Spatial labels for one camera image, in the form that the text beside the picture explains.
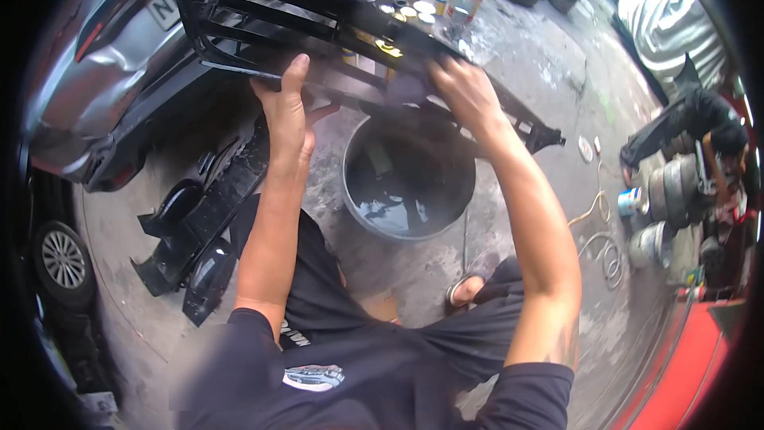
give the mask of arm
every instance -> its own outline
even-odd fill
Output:
[[[431,72],[456,118],[485,149],[507,203],[525,297],[504,366],[547,361],[575,369],[581,271],[557,197],[482,70],[447,59]]]
[[[711,144],[711,132],[703,136],[702,144],[703,157],[706,158],[706,162],[711,168],[711,174],[713,174],[713,178],[717,182],[717,202],[720,204],[727,203],[730,201],[730,191],[727,189],[727,180],[716,161],[716,152]]]
[[[242,251],[234,308],[260,312],[278,342],[297,256],[297,225],[316,135],[312,125],[339,109],[329,105],[306,116],[300,91],[308,72],[307,55],[298,55],[284,72],[281,92],[252,80],[263,104],[271,140],[268,176],[257,216]]]

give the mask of silver car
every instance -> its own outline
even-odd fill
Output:
[[[88,192],[120,189],[215,71],[198,63],[175,0],[65,0],[47,30],[24,110],[31,164]]]

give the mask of black pants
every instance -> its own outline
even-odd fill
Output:
[[[638,168],[640,161],[660,151],[672,138],[687,129],[686,119],[685,102],[680,98],[626,141],[620,151],[621,161],[632,168]]]
[[[231,241],[241,257],[259,195],[250,196],[238,209]],[[421,335],[441,350],[460,377],[464,389],[485,382],[502,367],[522,308],[522,280],[516,258],[502,261],[474,298],[474,309],[421,329],[401,329]],[[300,212],[297,261],[286,301],[286,326],[297,330],[301,344],[342,339],[343,334],[370,326],[390,327],[369,316],[354,301],[339,278],[337,259],[326,249],[319,225]],[[281,335],[282,347],[293,339]]]

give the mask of person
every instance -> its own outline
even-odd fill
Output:
[[[652,122],[626,141],[620,150],[620,163],[626,186],[632,187],[632,176],[639,162],[658,152],[661,147],[678,137],[683,131],[702,143],[703,156],[717,183],[720,204],[730,201],[731,192],[723,170],[716,160],[721,154],[726,170],[742,176],[746,171],[748,133],[740,123],[740,116],[730,103],[715,91],[705,90],[698,82],[687,82],[671,102]]]
[[[304,112],[309,61],[294,59],[281,92],[251,82],[271,136],[268,175],[230,226],[240,253],[234,310],[182,395],[171,396],[176,428],[564,429],[578,359],[578,254],[485,73],[453,59],[431,64],[436,88],[493,164],[516,256],[450,289],[453,305],[473,309],[408,329],[371,318],[350,297],[300,209],[312,124],[336,110]],[[456,393],[495,374],[477,418],[463,421]]]

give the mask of black t-shirt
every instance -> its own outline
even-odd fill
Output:
[[[703,139],[711,132],[713,149],[727,155],[737,155],[748,144],[746,128],[730,102],[715,91],[699,84],[683,86],[686,128],[694,139]]]
[[[505,367],[474,421],[453,406],[454,376],[414,331],[370,328],[284,350],[259,312],[236,309],[228,333],[186,395],[176,428],[563,430],[573,371]]]

